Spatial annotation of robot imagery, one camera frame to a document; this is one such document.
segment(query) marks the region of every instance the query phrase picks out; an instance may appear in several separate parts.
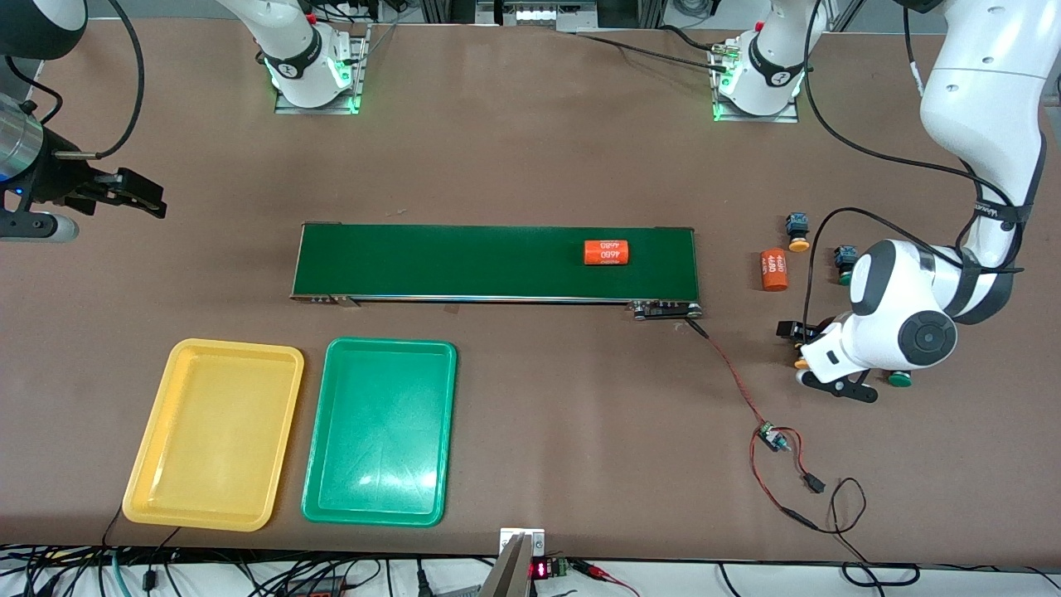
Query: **orange cylinder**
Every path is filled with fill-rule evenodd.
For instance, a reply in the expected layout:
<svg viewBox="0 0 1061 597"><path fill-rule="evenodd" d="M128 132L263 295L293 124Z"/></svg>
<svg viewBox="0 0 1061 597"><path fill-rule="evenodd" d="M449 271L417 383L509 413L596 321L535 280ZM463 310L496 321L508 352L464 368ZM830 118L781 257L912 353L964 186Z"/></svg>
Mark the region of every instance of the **orange cylinder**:
<svg viewBox="0 0 1061 597"><path fill-rule="evenodd" d="M788 287L788 264L785 251L771 248L759 253L763 266L763 289L778 292Z"/></svg>
<svg viewBox="0 0 1061 597"><path fill-rule="evenodd" d="M630 245L625 240L587 240L582 263L587 265L625 265L630 260Z"/></svg>

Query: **green button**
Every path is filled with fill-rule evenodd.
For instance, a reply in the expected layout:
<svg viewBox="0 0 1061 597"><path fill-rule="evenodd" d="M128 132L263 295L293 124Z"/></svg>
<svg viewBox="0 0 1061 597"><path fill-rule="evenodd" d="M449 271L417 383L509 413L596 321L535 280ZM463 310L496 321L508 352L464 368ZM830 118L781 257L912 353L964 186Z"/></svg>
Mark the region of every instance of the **green button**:
<svg viewBox="0 0 1061 597"><path fill-rule="evenodd" d="M914 385L914 380L910 379L910 374L906 371L892 371L891 375L888 376L888 384L891 384L895 388L909 388Z"/></svg>

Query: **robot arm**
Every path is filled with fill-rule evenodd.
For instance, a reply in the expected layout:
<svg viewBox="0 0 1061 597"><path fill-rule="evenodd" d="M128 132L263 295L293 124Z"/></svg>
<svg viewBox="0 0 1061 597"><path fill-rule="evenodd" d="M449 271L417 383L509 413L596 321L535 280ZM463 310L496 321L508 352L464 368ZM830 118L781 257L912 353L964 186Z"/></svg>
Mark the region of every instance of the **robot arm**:
<svg viewBox="0 0 1061 597"><path fill-rule="evenodd" d="M870 247L855 263L851 312L801 348L808 371L800 376L806 384L813 375L811 386L869 369L937 365L954 351L955 323L996 314L1012 287L1012 273L990 268L1012 265L1039 186L1039 99L1061 48L1061 0L935 0L918 8L942 12L949 30L925 86L922 123L1006 198L982 188L964 245L934 247L949 260L909 241Z"/></svg>
<svg viewBox="0 0 1061 597"><path fill-rule="evenodd" d="M311 24L295 0L219 0L247 25L262 48L273 84L294 105L317 107L352 85L350 36ZM0 0L0 54L32 59L66 55L85 31L85 0ZM166 216L162 188L136 172L108 173L56 152L80 148L33 117L30 102L0 93L0 240L68 242L73 220L31 211L53 203L91 215L98 203ZM15 195L8 208L6 194Z"/></svg>
<svg viewBox="0 0 1061 597"><path fill-rule="evenodd" d="M273 85L298 107L319 107L353 84L350 34L311 24L296 0L218 0L250 30Z"/></svg>
<svg viewBox="0 0 1061 597"><path fill-rule="evenodd" d="M718 92L741 110L754 116L781 111L799 90L803 78L803 41L812 25L811 49L825 30L824 5L814 0L773 0L762 27L746 31L727 46L737 48L738 57L727 64Z"/></svg>

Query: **white floor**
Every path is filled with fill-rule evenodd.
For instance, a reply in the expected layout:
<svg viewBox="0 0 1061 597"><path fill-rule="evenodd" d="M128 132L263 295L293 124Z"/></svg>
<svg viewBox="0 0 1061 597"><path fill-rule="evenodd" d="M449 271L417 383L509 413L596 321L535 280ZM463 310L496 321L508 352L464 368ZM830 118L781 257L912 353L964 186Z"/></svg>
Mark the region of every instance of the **white floor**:
<svg viewBox="0 0 1061 597"><path fill-rule="evenodd" d="M666 562L597 562L615 578L630 584L642 597L730 597L723 583L718 566L709 563ZM282 564L255 564L251 566L259 581L285 569ZM144 566L122 568L123 578L133 597L143 596L140 579ZM395 597L416 597L416 563L413 560L394 560L390 564ZM156 597L177 597L161 568L156 566L159 586L152 594ZM376 570L371 561L359 562L350 570L348 582L360 582ZM475 560L425 560L424 570L436 595L467 589L483 582L489 567ZM846 582L840 570L832 566L789 566L775 564L726 564L734 589L742 597L784 596L868 596L879 595L875 590L860 589ZM247 579L233 566L221 564L181 564L171 566L181 597L242 597L253 591ZM111 570L105 569L107 595L120 596ZM884 580L900 580L910 573L879 570ZM38 586L50 575L41 575ZM98 597L99 586L94 570L77 583L72 597ZM1061 584L1061 575L1054 575ZM21 595L22 575L0 579L0 595ZM62 582L55 595L65 591ZM553 597L575 590L575 597L632 597L627 590L590 580L572 573L570 576L539 581L538 594ZM885 589L886 595L901 597L928 597L961 595L964 597L1031 597L1061 595L1044 578L1032 573L995 573L962 570L922 570L921 580L911 586ZM389 597L385 573L346 593L355 597Z"/></svg>

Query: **green tray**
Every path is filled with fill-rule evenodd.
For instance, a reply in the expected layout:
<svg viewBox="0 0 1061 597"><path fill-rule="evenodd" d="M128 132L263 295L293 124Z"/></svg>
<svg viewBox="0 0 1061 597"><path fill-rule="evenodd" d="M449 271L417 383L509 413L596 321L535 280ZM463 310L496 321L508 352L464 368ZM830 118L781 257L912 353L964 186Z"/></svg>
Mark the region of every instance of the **green tray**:
<svg viewBox="0 0 1061 597"><path fill-rule="evenodd" d="M449 343L338 338L325 355L302 492L314 523L442 519L457 353Z"/></svg>

